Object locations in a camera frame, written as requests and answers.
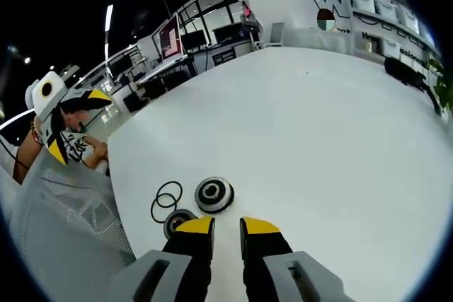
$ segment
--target desk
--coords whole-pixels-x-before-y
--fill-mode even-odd
[[[178,56],[176,58],[172,58],[170,60],[164,61],[161,65],[157,66],[155,69],[152,69],[144,78],[140,79],[137,84],[144,84],[149,81],[151,78],[161,74],[162,72],[168,71],[179,64],[185,63],[187,61],[187,66],[189,68],[190,76],[195,76],[195,71],[193,71],[193,66],[190,64],[192,63],[188,55],[184,54],[183,56]]]
[[[337,274],[357,302],[401,302],[449,225],[452,146],[429,98],[346,54],[247,54],[155,100],[108,148],[137,257],[166,242],[149,213],[162,184],[178,180],[178,208],[198,216],[193,195],[202,180],[221,176],[235,188],[234,203],[216,217],[207,302],[247,301],[244,215],[280,227],[294,251]]]

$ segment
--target black cable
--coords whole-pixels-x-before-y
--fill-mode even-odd
[[[176,211],[176,205],[177,205],[176,199],[175,199],[175,197],[172,194],[163,193],[163,194],[160,194],[160,195],[156,196],[154,201],[151,203],[150,212],[151,212],[151,218],[153,219],[153,221],[155,221],[156,223],[159,223],[159,224],[164,224],[165,223],[165,219],[163,221],[160,221],[160,220],[156,219],[156,217],[154,216],[153,208],[154,208],[154,204],[157,203],[159,198],[162,197],[162,196],[169,196],[169,197],[171,197],[171,198],[173,198],[175,200],[175,202],[170,206],[170,207],[174,207],[172,212]]]
[[[209,56],[208,56],[209,51],[210,51],[210,49],[207,47],[207,48],[206,48],[206,65],[205,65],[205,72],[207,71],[207,60],[209,59]]]
[[[170,205],[162,205],[161,203],[159,203],[159,200],[157,199],[159,196],[160,196],[160,193],[161,193],[161,190],[163,188],[165,188],[167,185],[169,184],[176,184],[177,186],[179,186],[179,196],[178,198],[176,199],[172,194],[169,194],[172,196],[173,200],[175,201],[174,203],[170,204]],[[173,205],[177,205],[177,203],[180,201],[181,197],[183,196],[183,186],[179,183],[179,182],[176,182],[175,180],[171,180],[170,182],[167,182],[165,184],[163,184],[159,190],[157,190],[157,193],[156,193],[156,201],[157,201],[157,205],[159,205],[161,208],[171,208]]]
[[[21,166],[23,166],[25,169],[30,170],[30,168],[29,168],[28,166],[26,166],[24,163],[22,163],[20,160],[18,160],[17,157],[15,157],[15,156],[9,151],[9,149],[6,147],[6,145],[3,144],[3,141],[1,140],[1,138],[0,138],[0,143],[1,143],[1,145],[3,146],[3,148],[6,150],[6,152],[8,153],[8,155],[10,155],[10,156],[13,158],[13,160],[15,160],[17,163],[19,163],[19,164],[20,164]]]

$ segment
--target monitor screen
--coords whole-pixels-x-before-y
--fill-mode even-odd
[[[129,55],[124,56],[109,65],[109,69],[112,73],[113,79],[116,79],[120,74],[130,69],[131,67],[132,61],[130,60]]]
[[[183,41],[183,46],[187,51],[206,45],[206,37],[203,30],[198,30],[188,33],[187,35],[182,35],[181,40]]]
[[[249,36],[243,31],[242,23],[235,23],[214,30],[217,44],[238,42],[249,39]]]
[[[159,32],[161,38],[162,59],[180,54],[181,47],[178,16],[173,16]]]

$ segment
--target gray mesh fabric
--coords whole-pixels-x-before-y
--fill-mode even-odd
[[[11,235],[53,301],[99,301],[110,279],[134,262],[110,178],[47,150],[34,162],[11,218]]]

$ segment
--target black object on table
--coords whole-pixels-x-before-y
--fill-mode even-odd
[[[143,84],[143,87],[146,91],[147,97],[149,99],[155,99],[163,95],[166,91],[162,80],[158,77],[152,78]]]
[[[132,92],[131,94],[126,96],[124,102],[129,112],[138,111],[147,104],[147,101],[141,100],[135,92]]]
[[[391,57],[385,59],[384,68],[390,76],[399,80],[404,85],[412,86],[422,92],[426,92],[432,101],[434,111],[438,115],[441,115],[439,103],[437,102],[430,87],[425,84],[424,80],[426,77],[422,73],[415,71],[409,65],[406,65],[403,62]]]
[[[171,72],[164,77],[164,84],[167,91],[174,89],[176,86],[181,85],[189,80],[189,75],[184,70]]]

